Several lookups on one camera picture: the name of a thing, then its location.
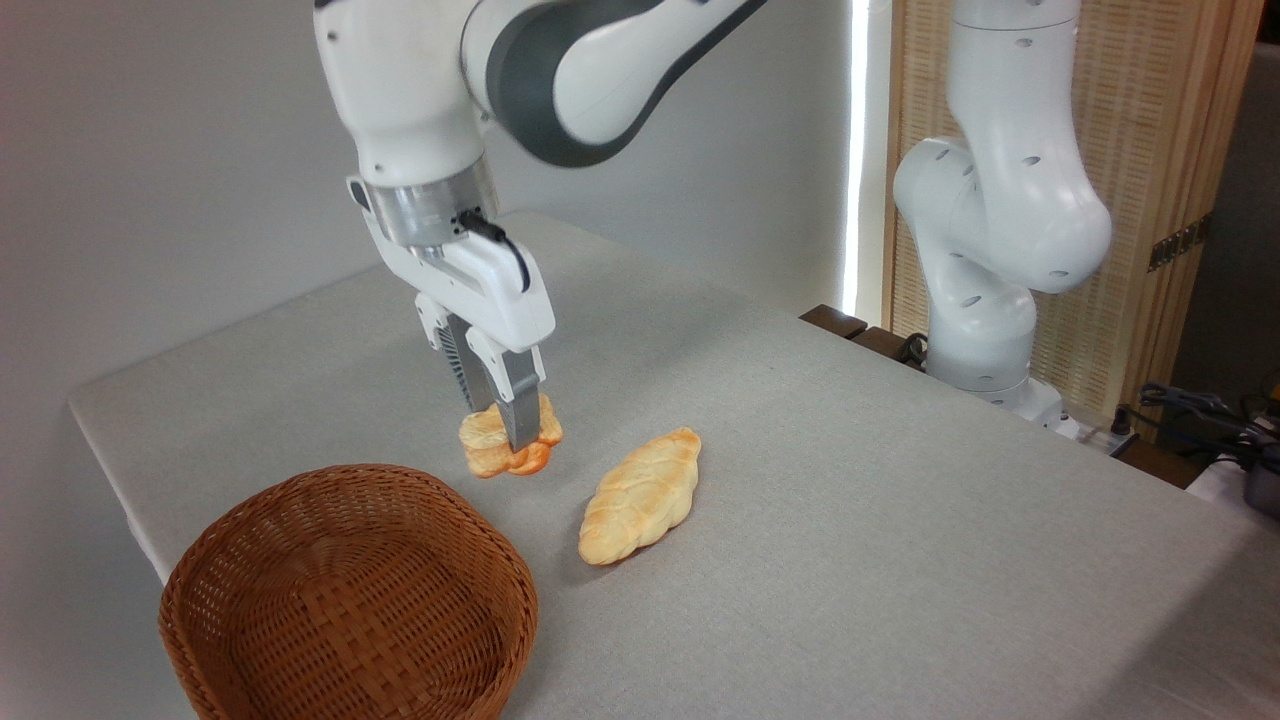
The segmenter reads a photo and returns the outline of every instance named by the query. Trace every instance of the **bread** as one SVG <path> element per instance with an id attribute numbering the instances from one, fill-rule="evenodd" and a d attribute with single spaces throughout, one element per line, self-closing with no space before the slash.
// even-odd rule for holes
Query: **bread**
<path id="1" fill-rule="evenodd" d="M 467 469 L 472 475 L 477 478 L 492 478 L 502 473 L 532 475 L 547 466 L 552 447 L 564 439 L 564 428 L 556 418 L 556 409 L 552 407 L 547 395 L 539 393 L 538 406 L 541 421 L 538 439 L 518 452 L 511 451 L 507 428 L 502 424 L 502 414 L 497 405 L 490 405 L 481 413 L 472 413 L 462 420 L 458 439 L 462 441 Z"/>
<path id="2" fill-rule="evenodd" d="M 617 562 L 682 523 L 694 503 L 701 448 L 698 433 L 680 428 L 644 443 L 609 470 L 577 533 L 582 560 Z"/>

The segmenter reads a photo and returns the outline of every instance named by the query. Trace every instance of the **brown basket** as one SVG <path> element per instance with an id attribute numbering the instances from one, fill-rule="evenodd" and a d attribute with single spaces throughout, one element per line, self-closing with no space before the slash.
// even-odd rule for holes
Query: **brown basket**
<path id="1" fill-rule="evenodd" d="M 440 480 L 392 465 L 315 470 L 242 502 L 160 601 L 205 719 L 497 717 L 536 625 L 507 538 Z"/>

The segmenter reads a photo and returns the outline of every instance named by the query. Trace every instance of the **black cable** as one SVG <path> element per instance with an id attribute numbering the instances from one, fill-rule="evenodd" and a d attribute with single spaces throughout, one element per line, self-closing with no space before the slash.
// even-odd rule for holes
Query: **black cable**
<path id="1" fill-rule="evenodd" d="M 1280 439 L 1275 430 L 1251 420 L 1247 415 L 1236 415 L 1219 396 L 1212 393 L 1188 392 L 1161 383 L 1147 383 L 1142 386 L 1139 396 L 1139 405 L 1143 407 L 1171 407 L 1235 433 L 1251 437 L 1265 434 Z"/>
<path id="2" fill-rule="evenodd" d="M 1234 445 L 1234 446 L 1239 446 L 1239 447 L 1248 447 L 1248 445 L 1240 445 L 1239 442 L 1236 442 L 1236 441 L 1240 439 L 1238 436 L 1226 436 L 1226 437 L 1208 438 L 1208 439 L 1212 439 L 1213 442 L 1220 442 L 1222 445 Z M 1179 457 L 1196 457 L 1197 455 L 1208 455 L 1208 454 L 1213 454 L 1213 452 L 1217 452 L 1217 451 L 1212 450 L 1210 447 L 1196 446 L 1196 447 L 1189 447 L 1187 450 L 1180 450 L 1180 451 L 1178 451 L 1178 455 L 1179 455 Z"/>
<path id="3" fill-rule="evenodd" d="M 512 255 L 516 256 L 516 263 L 520 265 L 520 279 L 524 281 L 520 292 L 529 292 L 529 286 L 532 284 L 532 277 L 529 274 L 529 265 L 525 264 L 525 256 L 520 254 L 520 249 L 516 247 L 516 243 L 511 242 L 511 238 L 507 237 L 507 231 L 484 219 L 479 208 L 458 213 L 458 224 L 480 237 L 486 237 L 498 245 L 507 246 Z"/>
<path id="4" fill-rule="evenodd" d="M 1160 421 L 1152 420 L 1151 418 L 1147 418 L 1146 415 L 1143 415 L 1142 413 L 1138 413 L 1137 410 L 1134 410 L 1133 407 L 1130 407 L 1128 405 L 1121 405 L 1120 407 L 1123 407 L 1126 413 L 1129 413 L 1129 415 L 1133 419 L 1140 420 L 1140 421 L 1143 421 L 1143 423 L 1146 423 L 1146 424 L 1156 428 L 1160 432 L 1169 433 L 1170 436 L 1172 436 L 1172 437 L 1175 437 L 1175 438 L 1178 438 L 1178 439 L 1180 439 L 1183 442 L 1189 442 L 1192 445 L 1198 445 L 1201 447 L 1206 447 L 1208 450 L 1217 451 L 1220 455 L 1229 455 L 1229 456 L 1235 457 L 1238 460 L 1248 460 L 1248 461 L 1251 461 L 1253 464 L 1261 462 L 1263 468 L 1271 470 L 1272 473 L 1280 473 L 1280 462 L 1275 462 L 1275 457 L 1274 456 L 1268 456 L 1265 452 L 1258 452 L 1258 451 L 1253 450 L 1253 447 L 1256 447 L 1253 445 L 1249 445 L 1249 446 L 1224 445 L 1224 443 L 1220 443 L 1220 442 L 1216 442 L 1216 441 L 1212 441 L 1212 439 L 1208 439 L 1208 438 L 1202 438 L 1202 437 L 1187 434 L 1187 433 L 1183 433 L 1183 432 L 1178 430 L 1176 428 L 1174 428 L 1169 423 L 1160 423 Z"/>
<path id="5" fill-rule="evenodd" d="M 915 363 L 916 365 L 924 365 L 924 356 L 928 352 L 927 347 L 929 343 L 929 336 L 924 333 L 911 333 L 906 336 L 902 341 L 902 347 L 897 350 L 893 356 L 899 363 Z"/>

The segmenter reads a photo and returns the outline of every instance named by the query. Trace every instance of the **gray tablecloth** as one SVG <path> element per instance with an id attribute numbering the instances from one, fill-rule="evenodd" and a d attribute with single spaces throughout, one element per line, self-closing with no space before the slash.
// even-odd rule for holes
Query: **gray tablecloth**
<path id="1" fill-rule="evenodd" d="M 552 464 L 467 474 L 448 366 L 372 270 L 74 393 L 161 577 L 256 491 L 394 462 L 532 569 L 512 717 L 1280 716 L 1275 536 L 618 245 L 507 227 L 558 318 Z M 678 425 L 704 442 L 692 514 L 585 565 L 599 478 Z"/>

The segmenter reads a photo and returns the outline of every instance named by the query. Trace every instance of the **braided bread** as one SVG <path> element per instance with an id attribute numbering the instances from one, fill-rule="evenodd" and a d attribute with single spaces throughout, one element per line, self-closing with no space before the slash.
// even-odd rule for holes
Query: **braided bread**
<path id="1" fill-rule="evenodd" d="M 689 515 L 703 441 L 689 428 L 631 451 L 600 480 L 577 533 L 577 553 L 591 565 L 617 562 L 662 539 Z"/>

